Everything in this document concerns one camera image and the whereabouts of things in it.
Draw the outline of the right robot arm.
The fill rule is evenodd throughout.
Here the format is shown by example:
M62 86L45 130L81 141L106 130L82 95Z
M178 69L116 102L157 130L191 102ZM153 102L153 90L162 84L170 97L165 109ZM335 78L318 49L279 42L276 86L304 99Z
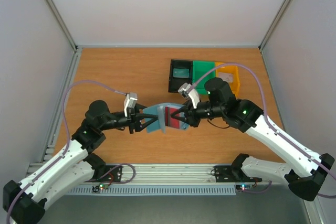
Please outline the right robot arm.
M192 127L198 127L202 119L222 118L229 127L255 138L283 160L276 163L239 154L231 164L236 180L256 177L283 184L299 198L314 201L334 158L328 153L320 155L297 142L259 106L249 100L237 99L229 84L221 78L206 81L205 90L208 101L202 102L191 84L183 84L178 92L187 102L171 117Z

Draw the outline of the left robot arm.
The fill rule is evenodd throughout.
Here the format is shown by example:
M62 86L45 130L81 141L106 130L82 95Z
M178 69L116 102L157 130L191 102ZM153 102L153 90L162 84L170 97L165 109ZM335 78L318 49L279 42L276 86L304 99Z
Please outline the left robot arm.
M130 133L142 131L158 120L155 114L142 113L144 108L126 102L123 111L111 113L104 101L92 102L80 127L55 156L21 181L11 180L4 186L6 222L38 223L47 208L69 190L106 177L106 163L94 154L106 139L103 132L125 128Z

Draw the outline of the teal blue card holder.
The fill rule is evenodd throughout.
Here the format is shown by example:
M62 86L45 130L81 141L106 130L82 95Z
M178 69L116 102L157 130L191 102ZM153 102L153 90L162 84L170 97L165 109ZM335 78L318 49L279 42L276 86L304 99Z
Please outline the teal blue card holder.
M143 113L157 115L158 119L146 127L147 133L161 130L166 132L166 128L170 127L177 130L187 130L189 125L171 117L171 113L182 107L177 103L160 103L143 109Z

